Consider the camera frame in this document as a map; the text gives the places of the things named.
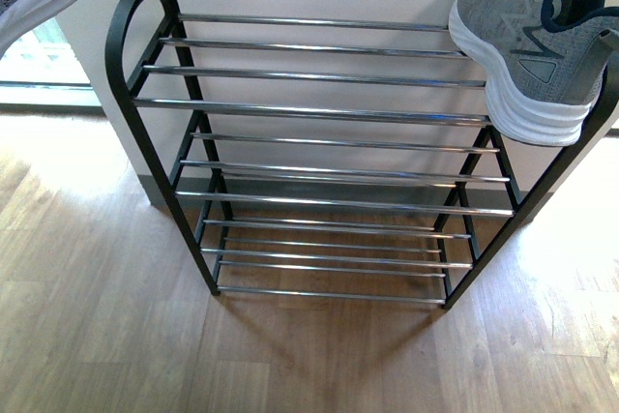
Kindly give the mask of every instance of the shoe rack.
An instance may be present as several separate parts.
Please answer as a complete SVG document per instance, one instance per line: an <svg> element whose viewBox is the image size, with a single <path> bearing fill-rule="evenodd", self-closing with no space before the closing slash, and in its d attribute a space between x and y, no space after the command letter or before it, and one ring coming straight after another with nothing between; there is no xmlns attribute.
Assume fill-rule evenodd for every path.
<svg viewBox="0 0 619 413"><path fill-rule="evenodd" d="M180 12L177 0L159 0L163 7L163 19L154 35L147 38L148 43L137 66L126 74L123 64L126 38L133 15L144 1L121 0L114 14L105 47L109 85L164 202L214 295L249 292L341 297L431 304L448 309L518 227L541 208L552 186L569 172L604 127L619 99L619 73L613 56L605 74L604 90L584 123L580 140L562 148L523 197L503 138L484 114L430 113L414 109L391 111L383 107L349 109L336 105L327 108L211 102L204 97L201 88L205 79L225 77L299 81L305 85L326 81L346 83L346 88L374 84L478 89L483 92L483 81L208 68L196 66L192 55L197 50L200 53L217 53L221 49L234 49L264 54L285 54L292 50L295 53L306 52L312 57L339 54L353 60L358 55L397 56L398 59L405 57L410 60L468 60L461 52L298 45L286 41L274 44L242 39L214 41L203 37L188 38L186 24L226 23L232 29L240 24L260 28L277 25L297 28L297 31L308 27L353 28L370 33L387 30L411 35L420 32L445 34L447 28L377 21L186 15ZM160 54L167 48L175 49L178 65L158 64ZM189 97L160 98L145 92L149 79L163 75L181 79ZM168 172L163 168L148 125L143 120L143 112L149 111L149 108L184 111L191 115ZM212 124L213 118L217 118L218 122L234 122L239 117L244 121L255 118L260 122L303 119L312 122L318 129L321 124L333 121L342 128L360 122L383 127L409 125L411 131L415 128L442 131L449 127L467 129L477 136L469 146L453 146L432 141L411 143L408 140L333 138L321 135L319 130L311 136L299 137L282 136L277 131L268 136L247 135L223 132ZM320 154L333 148L354 148L356 153L360 150L451 152L460 154L463 162L454 172L430 174L412 172L405 166L397 170L323 168L315 165L316 158L308 162L301 155L294 165L246 163L220 157L224 152L222 145L229 143L237 144L237 147L255 147L257 144L263 146L266 152L272 152L273 147L285 147L287 154L294 153L300 147L304 151L299 153L305 154L312 147L318 159ZM195 153L196 148L205 156L190 155ZM476 174L481 159L496 163L500 175ZM182 180L187 176L188 169L205 173L202 188L188 190L183 187ZM486 183L500 188L510 208L498 209L470 200L469 186ZM273 188L267 193L247 189L257 185ZM290 194L290 191L280 189L284 185L302 188ZM441 200L417 203L415 198L411 198L414 195L406 194L396 201L385 201L371 195L351 198L350 195L351 192L390 188L394 192L407 192L409 188L412 190L420 185L437 192L435 196L424 198ZM342 191L348 195L342 197L337 194ZM199 202L197 220L195 213L188 214L188 200ZM484 218L500 220L502 226L488 240L482 241L477 221ZM191 226L193 221L196 221L195 227ZM329 287L330 282L343 282L343 286L334 290ZM362 291L355 290L356 282L363 283ZM375 288L376 292L368 292L368 288Z"/></svg>

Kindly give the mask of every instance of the laminate flooring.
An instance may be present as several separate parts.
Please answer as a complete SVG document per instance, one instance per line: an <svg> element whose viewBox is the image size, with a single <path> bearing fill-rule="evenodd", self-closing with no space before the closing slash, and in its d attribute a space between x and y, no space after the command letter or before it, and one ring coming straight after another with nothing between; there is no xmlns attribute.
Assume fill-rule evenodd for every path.
<svg viewBox="0 0 619 413"><path fill-rule="evenodd" d="M0 115L0 411L619 411L618 185L605 139L448 312L213 298L106 120Z"/></svg>

